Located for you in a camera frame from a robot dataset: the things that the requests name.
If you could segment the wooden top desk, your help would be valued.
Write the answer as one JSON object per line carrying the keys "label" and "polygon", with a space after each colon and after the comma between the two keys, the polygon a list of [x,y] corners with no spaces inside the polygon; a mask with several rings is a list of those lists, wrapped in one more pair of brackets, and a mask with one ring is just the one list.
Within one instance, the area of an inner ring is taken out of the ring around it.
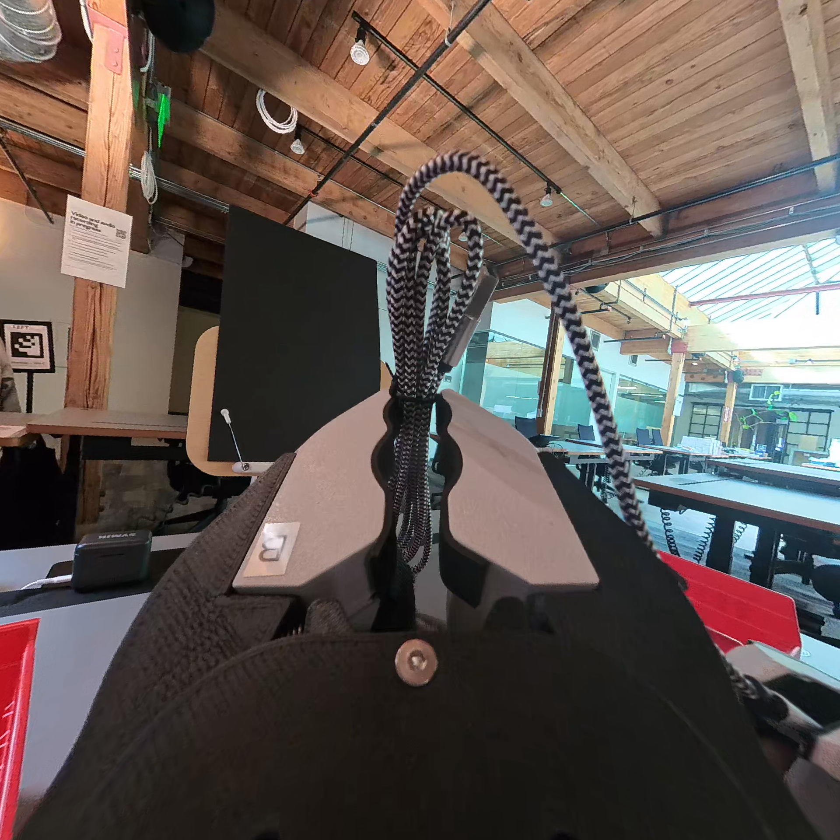
{"label": "wooden top desk", "polygon": [[59,531],[64,542],[76,533],[78,512],[98,513],[99,490],[85,477],[88,461],[189,462],[187,417],[65,407],[50,414],[2,413],[1,445],[22,448],[38,436],[60,439],[62,472]]}

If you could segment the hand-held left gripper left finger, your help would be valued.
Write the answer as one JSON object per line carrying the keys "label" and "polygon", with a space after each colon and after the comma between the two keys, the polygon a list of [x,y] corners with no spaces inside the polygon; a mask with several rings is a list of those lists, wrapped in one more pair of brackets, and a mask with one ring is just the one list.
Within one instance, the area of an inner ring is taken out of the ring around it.
{"label": "hand-held left gripper left finger", "polygon": [[388,391],[312,435],[295,454],[233,580],[241,595],[337,602],[370,631],[396,570],[386,473],[393,443]]}

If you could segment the black charger box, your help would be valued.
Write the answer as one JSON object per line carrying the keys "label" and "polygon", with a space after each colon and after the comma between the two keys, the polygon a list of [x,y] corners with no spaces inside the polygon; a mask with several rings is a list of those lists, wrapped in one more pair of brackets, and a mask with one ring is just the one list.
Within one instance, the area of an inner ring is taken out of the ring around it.
{"label": "black charger box", "polygon": [[152,543],[149,530],[85,535],[74,549],[70,587],[84,593],[146,581]]}

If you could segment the green exit sign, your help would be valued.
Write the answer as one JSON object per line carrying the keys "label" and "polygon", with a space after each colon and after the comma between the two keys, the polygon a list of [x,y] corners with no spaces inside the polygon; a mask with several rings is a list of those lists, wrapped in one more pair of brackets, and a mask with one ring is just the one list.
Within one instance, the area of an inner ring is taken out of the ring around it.
{"label": "green exit sign", "polygon": [[154,124],[156,129],[155,147],[159,150],[162,146],[165,130],[172,120],[172,90],[154,81],[151,86],[147,103],[154,112]]}

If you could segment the black dome fixture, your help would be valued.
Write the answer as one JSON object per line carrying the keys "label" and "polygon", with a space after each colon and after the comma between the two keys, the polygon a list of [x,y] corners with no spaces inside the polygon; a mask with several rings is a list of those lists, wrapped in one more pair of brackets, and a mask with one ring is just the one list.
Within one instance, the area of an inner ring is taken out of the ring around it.
{"label": "black dome fixture", "polygon": [[134,1],[152,35],[171,52],[200,49],[214,31],[215,1]]}

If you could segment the red plastic tray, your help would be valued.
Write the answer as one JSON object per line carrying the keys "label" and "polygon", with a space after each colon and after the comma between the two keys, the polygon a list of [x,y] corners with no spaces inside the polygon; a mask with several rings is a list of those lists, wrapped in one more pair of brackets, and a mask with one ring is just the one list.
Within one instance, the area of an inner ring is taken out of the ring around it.
{"label": "red plastic tray", "polygon": [[667,552],[658,555],[682,578],[686,597],[725,654],[759,643],[799,656],[802,636],[791,597]]}
{"label": "red plastic tray", "polygon": [[38,618],[1,626],[2,839],[14,834],[38,629]]}

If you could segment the black lighting track rail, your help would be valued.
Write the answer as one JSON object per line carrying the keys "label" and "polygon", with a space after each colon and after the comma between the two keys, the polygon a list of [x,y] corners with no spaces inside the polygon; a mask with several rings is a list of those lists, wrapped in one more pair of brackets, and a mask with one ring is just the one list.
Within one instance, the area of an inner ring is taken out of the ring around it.
{"label": "black lighting track rail", "polygon": [[[405,52],[403,52],[400,48],[393,44],[393,42],[391,42],[389,38],[385,37],[382,32],[380,32],[376,27],[374,27],[360,13],[353,11],[351,13],[351,17],[352,20],[358,24],[361,30],[363,30],[367,35],[371,35],[375,39],[377,39],[381,43],[381,45],[388,49],[403,64],[410,67],[414,71],[419,70],[419,65],[416,62],[414,62]],[[423,74],[423,80],[429,86],[431,86],[436,91],[436,93],[443,96],[450,104],[454,105],[459,112],[461,112],[468,118],[469,121],[479,126],[484,131],[484,133],[488,134],[504,151],[511,154],[520,164],[524,165],[528,170],[530,170],[531,173],[535,174],[542,182],[545,183],[547,187],[551,189],[551,191],[557,193],[560,196],[565,197],[568,201],[570,201],[570,198],[566,195],[562,187],[557,185],[557,183],[555,183],[551,178],[544,174],[540,170],[540,168],[538,168],[535,164],[531,163],[530,159],[527,158],[523,153],[521,153],[519,150],[513,147],[504,138],[502,138],[497,131],[492,129],[482,118],[480,118],[474,111],[472,111],[472,109],[468,108],[463,102],[458,100],[446,88],[444,88],[435,79],[433,79],[429,72]]]}

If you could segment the wooden pillar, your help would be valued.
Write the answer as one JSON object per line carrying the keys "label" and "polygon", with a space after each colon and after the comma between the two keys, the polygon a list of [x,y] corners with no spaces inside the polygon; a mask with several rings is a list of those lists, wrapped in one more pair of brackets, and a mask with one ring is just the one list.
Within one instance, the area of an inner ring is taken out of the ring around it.
{"label": "wooden pillar", "polygon": [[[87,9],[92,47],[80,197],[124,212],[133,129],[128,7],[94,1]],[[73,291],[65,407],[105,410],[119,291],[79,274]]]}

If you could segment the black partition panel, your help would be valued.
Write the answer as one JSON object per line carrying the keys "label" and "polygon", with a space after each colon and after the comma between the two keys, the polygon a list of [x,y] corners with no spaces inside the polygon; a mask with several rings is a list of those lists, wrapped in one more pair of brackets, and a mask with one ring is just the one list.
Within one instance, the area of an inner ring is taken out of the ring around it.
{"label": "black partition panel", "polygon": [[272,462],[380,390],[377,268],[230,207],[210,460]]}

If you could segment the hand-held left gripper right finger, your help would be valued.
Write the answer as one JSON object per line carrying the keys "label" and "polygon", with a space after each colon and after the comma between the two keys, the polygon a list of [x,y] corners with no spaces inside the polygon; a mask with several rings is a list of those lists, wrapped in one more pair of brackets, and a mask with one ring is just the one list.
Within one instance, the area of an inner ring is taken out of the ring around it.
{"label": "hand-held left gripper right finger", "polygon": [[448,625],[484,625],[501,599],[525,603],[599,585],[532,443],[455,391],[438,395],[438,435],[438,568]]}

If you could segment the green plant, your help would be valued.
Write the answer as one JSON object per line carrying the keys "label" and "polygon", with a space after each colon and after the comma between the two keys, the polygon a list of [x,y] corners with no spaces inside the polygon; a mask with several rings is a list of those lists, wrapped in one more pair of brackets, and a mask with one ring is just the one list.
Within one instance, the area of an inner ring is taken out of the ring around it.
{"label": "green plant", "polygon": [[795,424],[799,417],[793,409],[783,405],[784,388],[779,385],[758,385],[758,397],[753,399],[750,393],[749,403],[739,415],[738,422],[742,430],[750,430],[762,425]]}

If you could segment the white paper notice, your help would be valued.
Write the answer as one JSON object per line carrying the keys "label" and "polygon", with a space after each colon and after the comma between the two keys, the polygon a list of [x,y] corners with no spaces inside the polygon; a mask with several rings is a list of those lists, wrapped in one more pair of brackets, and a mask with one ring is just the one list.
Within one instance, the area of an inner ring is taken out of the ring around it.
{"label": "white paper notice", "polygon": [[133,218],[127,213],[68,195],[60,272],[125,288],[132,226]]}

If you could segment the silver air duct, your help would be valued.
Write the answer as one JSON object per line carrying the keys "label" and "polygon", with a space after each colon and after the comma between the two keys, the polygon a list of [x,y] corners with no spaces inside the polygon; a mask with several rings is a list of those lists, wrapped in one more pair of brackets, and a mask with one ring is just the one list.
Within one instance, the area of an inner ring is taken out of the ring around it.
{"label": "silver air duct", "polygon": [[52,60],[61,41],[51,1],[1,2],[1,59],[14,63]]}

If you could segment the grey top desk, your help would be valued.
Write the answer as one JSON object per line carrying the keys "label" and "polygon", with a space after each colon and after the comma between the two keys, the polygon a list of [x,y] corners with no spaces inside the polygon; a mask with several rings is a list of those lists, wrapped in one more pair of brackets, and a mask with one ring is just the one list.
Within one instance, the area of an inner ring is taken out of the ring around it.
{"label": "grey top desk", "polygon": [[741,479],[688,474],[636,479],[647,490],[648,503],[663,511],[686,508],[715,518],[707,566],[732,569],[737,522],[758,529],[749,581],[771,587],[776,573],[810,576],[803,562],[777,559],[780,542],[793,554],[838,560],[839,500]]}

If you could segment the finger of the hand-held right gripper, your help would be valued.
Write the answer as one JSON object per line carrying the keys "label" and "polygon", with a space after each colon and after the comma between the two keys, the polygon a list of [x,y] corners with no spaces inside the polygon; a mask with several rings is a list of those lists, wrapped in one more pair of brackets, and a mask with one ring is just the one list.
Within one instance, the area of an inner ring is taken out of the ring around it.
{"label": "finger of the hand-held right gripper", "polygon": [[734,647],[725,658],[812,719],[839,718],[839,681],[800,659],[763,644]]}
{"label": "finger of the hand-held right gripper", "polygon": [[805,817],[823,839],[839,838],[838,742],[815,742],[784,776]]}

